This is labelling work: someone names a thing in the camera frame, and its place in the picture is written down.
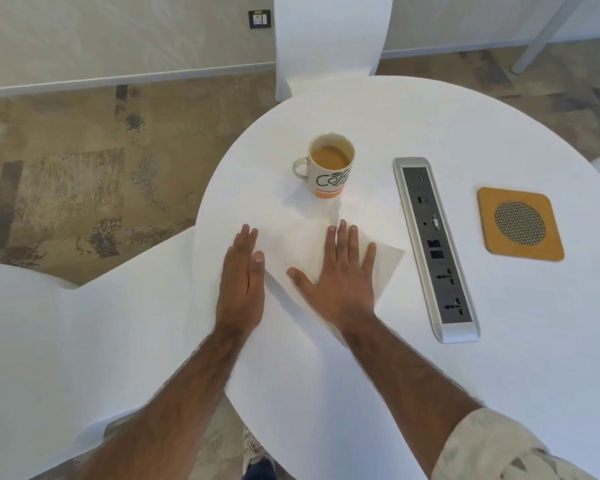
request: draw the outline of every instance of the speaker grille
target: speaker grille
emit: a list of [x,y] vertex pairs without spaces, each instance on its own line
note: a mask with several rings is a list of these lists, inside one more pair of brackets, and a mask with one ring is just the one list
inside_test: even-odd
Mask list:
[[517,244],[535,246],[546,234],[540,214],[524,202],[509,201],[500,204],[496,209],[495,219],[500,232]]

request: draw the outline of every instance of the patterned shirt sleeve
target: patterned shirt sleeve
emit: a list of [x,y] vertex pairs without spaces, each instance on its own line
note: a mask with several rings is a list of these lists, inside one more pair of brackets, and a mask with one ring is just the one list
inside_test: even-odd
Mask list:
[[518,421],[482,408],[449,436],[431,480],[595,480],[548,448]]

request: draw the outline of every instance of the orange coaster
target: orange coaster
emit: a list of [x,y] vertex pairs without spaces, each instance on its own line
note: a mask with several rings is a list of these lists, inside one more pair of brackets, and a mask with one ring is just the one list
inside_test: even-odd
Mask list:
[[484,245],[492,254],[562,261],[564,250],[546,195],[478,190]]

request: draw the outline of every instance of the floor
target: floor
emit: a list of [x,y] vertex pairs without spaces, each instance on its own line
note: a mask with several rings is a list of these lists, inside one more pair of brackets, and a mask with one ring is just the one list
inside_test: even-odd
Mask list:
[[[377,73],[480,91],[600,156],[600,40],[551,45],[516,76],[523,49],[386,59]],[[81,285],[195,224],[216,165],[274,92],[268,72],[0,98],[0,263]],[[191,478],[237,479],[241,457],[224,400]]]

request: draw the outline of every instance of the pant leg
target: pant leg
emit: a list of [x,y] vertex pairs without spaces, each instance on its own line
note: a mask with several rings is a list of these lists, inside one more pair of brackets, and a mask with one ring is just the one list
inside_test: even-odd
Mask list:
[[257,463],[247,468],[242,480],[277,480],[273,465],[267,458],[263,458]]

